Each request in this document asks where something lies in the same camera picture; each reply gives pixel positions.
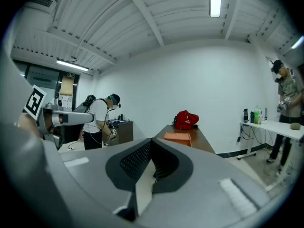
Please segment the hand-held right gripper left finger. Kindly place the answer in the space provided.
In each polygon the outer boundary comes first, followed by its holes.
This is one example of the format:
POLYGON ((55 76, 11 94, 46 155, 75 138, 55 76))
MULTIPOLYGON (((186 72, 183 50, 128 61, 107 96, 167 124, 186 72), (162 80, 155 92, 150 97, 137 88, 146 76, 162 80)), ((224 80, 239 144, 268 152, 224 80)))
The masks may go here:
POLYGON ((80 187, 114 215, 133 221, 152 201, 150 139, 60 157, 80 187))

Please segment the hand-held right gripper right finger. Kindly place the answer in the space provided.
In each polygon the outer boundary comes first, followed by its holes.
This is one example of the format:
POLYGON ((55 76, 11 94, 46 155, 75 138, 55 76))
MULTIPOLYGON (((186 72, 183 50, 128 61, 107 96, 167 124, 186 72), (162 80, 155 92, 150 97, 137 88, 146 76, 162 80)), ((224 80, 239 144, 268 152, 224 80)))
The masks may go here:
POLYGON ((282 196, 266 189, 227 160, 210 152, 155 139, 156 145, 192 164, 180 163, 167 177, 169 184, 191 175, 173 192, 156 193, 140 224, 145 228, 261 228, 275 215, 282 196))

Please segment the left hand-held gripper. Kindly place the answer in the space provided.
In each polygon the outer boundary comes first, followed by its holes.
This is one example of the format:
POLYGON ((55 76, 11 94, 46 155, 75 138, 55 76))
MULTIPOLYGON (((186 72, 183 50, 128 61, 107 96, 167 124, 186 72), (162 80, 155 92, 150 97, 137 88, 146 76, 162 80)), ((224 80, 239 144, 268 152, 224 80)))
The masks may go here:
POLYGON ((43 139, 53 142, 58 149, 63 144, 60 132, 55 130, 56 127, 90 123, 95 118, 89 113, 64 112, 60 99, 49 97, 36 85, 33 85, 32 89, 24 110, 34 119, 43 139))

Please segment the brown wooden drawer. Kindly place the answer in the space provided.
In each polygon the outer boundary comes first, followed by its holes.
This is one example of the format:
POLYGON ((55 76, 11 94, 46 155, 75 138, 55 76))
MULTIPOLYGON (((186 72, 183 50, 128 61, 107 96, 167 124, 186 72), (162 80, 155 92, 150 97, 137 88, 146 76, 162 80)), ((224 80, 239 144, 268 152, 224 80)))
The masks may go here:
POLYGON ((182 145, 185 145, 185 146, 188 146, 188 147, 192 147, 191 145, 191 140, 189 139, 165 139, 167 141, 171 141, 171 142, 175 142, 175 143, 178 143, 178 144, 182 144, 182 145))

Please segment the orange wooden box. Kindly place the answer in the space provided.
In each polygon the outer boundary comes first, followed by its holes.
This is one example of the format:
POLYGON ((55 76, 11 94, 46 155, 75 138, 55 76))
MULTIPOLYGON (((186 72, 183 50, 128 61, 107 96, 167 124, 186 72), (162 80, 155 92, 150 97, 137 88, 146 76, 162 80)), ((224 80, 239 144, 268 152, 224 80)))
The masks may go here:
POLYGON ((191 140, 191 136, 189 133, 166 133, 164 139, 189 139, 191 140))

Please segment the person's left forearm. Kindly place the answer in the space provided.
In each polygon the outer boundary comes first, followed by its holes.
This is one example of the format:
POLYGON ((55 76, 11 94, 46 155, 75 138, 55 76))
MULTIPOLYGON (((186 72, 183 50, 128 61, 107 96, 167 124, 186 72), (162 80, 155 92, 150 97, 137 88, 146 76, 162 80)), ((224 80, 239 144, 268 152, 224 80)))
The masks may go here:
POLYGON ((36 121, 34 118, 32 118, 28 113, 22 113, 19 117, 17 126, 21 129, 27 130, 34 135, 36 135, 38 138, 43 139, 43 135, 39 132, 36 121))

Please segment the brown paper sheet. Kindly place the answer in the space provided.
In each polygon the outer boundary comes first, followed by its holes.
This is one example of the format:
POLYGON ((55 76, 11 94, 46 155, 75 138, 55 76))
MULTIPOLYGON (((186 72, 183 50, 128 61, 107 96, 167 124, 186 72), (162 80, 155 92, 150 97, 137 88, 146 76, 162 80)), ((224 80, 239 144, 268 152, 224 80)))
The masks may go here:
POLYGON ((72 96, 73 95, 74 78, 69 76, 63 76, 60 95, 72 96))

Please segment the brown wooden table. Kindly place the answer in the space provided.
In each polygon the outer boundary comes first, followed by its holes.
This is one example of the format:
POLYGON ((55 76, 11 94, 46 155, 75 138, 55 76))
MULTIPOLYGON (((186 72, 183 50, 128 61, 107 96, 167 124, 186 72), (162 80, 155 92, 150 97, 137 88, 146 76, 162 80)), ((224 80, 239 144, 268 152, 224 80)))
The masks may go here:
POLYGON ((179 130, 175 129, 174 126, 166 125, 158 134, 155 135, 155 138, 164 139, 166 133, 189 133, 193 148, 215 154, 210 143, 199 128, 191 130, 179 130))

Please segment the dark brown wooden cabinet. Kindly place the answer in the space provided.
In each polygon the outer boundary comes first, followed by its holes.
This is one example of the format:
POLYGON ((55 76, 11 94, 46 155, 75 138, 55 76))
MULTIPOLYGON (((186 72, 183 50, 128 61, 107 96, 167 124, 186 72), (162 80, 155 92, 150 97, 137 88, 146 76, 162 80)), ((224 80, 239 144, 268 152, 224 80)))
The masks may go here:
POLYGON ((116 138, 111 140, 109 145, 118 145, 133 141, 133 122, 119 122, 112 123, 113 129, 116 130, 116 138))

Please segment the red backpack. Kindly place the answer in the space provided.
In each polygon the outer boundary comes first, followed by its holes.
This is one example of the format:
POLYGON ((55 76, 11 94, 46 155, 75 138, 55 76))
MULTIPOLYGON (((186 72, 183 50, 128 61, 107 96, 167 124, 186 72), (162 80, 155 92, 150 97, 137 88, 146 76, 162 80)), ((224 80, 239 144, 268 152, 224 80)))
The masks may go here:
POLYGON ((179 130, 190 130, 198 127, 197 123, 199 116, 191 114, 187 110, 179 112, 172 122, 175 129, 179 130))

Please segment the white standing desk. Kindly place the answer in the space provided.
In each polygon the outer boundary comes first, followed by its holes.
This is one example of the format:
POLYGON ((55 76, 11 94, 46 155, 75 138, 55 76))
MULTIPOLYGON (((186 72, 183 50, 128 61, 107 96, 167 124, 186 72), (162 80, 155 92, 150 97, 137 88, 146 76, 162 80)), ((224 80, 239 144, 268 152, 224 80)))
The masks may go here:
POLYGON ((240 121, 240 126, 243 127, 244 125, 269 131, 271 133, 280 134, 282 136, 289 137, 291 139, 290 141, 292 145, 291 150, 289 156, 287 157, 286 163, 282 168, 282 171, 278 174, 276 181, 265 188, 266 191, 270 191, 274 187, 281 184, 289 176, 287 170, 291 165, 291 157, 294 152, 294 148, 296 147, 297 144, 299 144, 300 139, 304 136, 304 126, 301 125, 299 130, 292 130, 290 124, 287 123, 280 123, 280 122, 266 120, 263 121, 261 124, 254 124, 254 123, 245 123, 243 121, 240 121))

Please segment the white air conditioner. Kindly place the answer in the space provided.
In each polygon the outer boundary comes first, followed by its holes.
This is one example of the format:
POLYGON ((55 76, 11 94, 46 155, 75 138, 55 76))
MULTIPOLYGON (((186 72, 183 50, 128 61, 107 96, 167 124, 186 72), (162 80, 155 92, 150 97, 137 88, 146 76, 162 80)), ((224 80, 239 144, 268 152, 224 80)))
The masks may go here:
POLYGON ((56 6, 55 0, 28 0, 22 8, 22 26, 47 31, 52 26, 56 6))

